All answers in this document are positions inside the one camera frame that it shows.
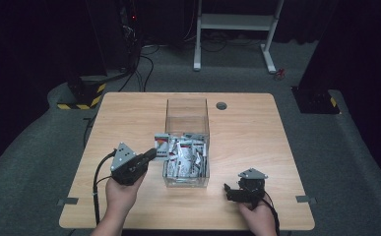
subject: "metal stand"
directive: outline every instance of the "metal stand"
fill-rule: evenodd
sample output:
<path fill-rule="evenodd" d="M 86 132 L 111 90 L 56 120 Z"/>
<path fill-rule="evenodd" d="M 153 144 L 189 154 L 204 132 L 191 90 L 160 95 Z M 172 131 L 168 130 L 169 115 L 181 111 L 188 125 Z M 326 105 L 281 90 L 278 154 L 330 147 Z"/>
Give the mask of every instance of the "metal stand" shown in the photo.
<path fill-rule="evenodd" d="M 225 14 L 202 14 L 202 0 L 199 0 L 198 17 L 197 17 L 197 35 L 196 46 L 194 51 L 195 71 L 200 71 L 201 63 L 201 34 L 202 29 L 217 30 L 262 30 L 268 31 L 266 44 L 261 44 L 261 52 L 267 64 L 270 74 L 277 72 L 273 59 L 270 55 L 270 45 L 279 22 L 280 12 L 282 11 L 285 0 L 279 0 L 276 12 L 273 16 L 254 16 L 254 15 L 225 15 Z"/>

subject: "black and yellow hazard stripe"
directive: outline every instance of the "black and yellow hazard stripe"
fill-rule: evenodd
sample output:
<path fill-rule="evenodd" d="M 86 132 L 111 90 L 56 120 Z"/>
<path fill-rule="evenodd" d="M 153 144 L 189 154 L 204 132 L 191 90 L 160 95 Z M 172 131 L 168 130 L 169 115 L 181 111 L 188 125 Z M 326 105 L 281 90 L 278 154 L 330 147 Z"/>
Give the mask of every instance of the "black and yellow hazard stripe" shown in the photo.
<path fill-rule="evenodd" d="M 101 95 L 103 94 L 104 88 L 106 87 L 106 84 L 100 85 L 94 96 L 90 97 L 90 104 L 85 103 L 57 103 L 58 108 L 63 110 L 70 110 L 70 109 L 81 109 L 81 110 L 87 110 L 87 109 L 93 109 L 98 105 L 98 102 L 101 99 Z"/>

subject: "wooden table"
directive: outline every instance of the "wooden table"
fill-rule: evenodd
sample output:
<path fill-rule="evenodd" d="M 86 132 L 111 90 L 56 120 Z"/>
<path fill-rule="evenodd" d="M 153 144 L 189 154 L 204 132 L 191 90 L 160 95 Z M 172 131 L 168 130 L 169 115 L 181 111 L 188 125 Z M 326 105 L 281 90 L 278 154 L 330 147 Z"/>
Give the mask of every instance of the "wooden table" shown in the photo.
<path fill-rule="evenodd" d="M 265 189 L 274 201 L 281 230 L 310 230 L 314 220 L 304 196 L 286 133 L 272 95 L 267 93 L 109 92 L 93 130 L 60 218 L 64 228 L 94 228 L 92 185 L 100 161 L 120 142 L 136 153 L 154 147 L 154 134 L 165 128 L 168 99 L 206 98 L 210 126 L 210 180 L 207 188 L 166 188 L 162 162 L 152 161 L 125 228 L 245 230 L 236 203 L 225 197 L 223 183 L 237 189 L 237 176 L 253 167 L 267 174 Z M 227 104 L 218 110 L 218 102 Z M 99 179 L 108 176 L 111 159 Z M 106 209 L 105 181 L 99 184 L 100 215 Z"/>

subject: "round hole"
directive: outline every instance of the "round hole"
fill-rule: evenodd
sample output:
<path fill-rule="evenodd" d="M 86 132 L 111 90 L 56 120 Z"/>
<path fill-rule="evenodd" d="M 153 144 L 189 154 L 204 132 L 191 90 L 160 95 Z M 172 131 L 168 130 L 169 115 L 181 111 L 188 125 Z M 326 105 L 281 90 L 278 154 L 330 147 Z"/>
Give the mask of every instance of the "round hole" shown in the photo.
<path fill-rule="evenodd" d="M 217 103 L 217 109 L 219 109 L 219 110 L 225 110 L 225 109 L 227 109 L 226 103 L 224 103 L 222 101 L 218 102 Z"/>

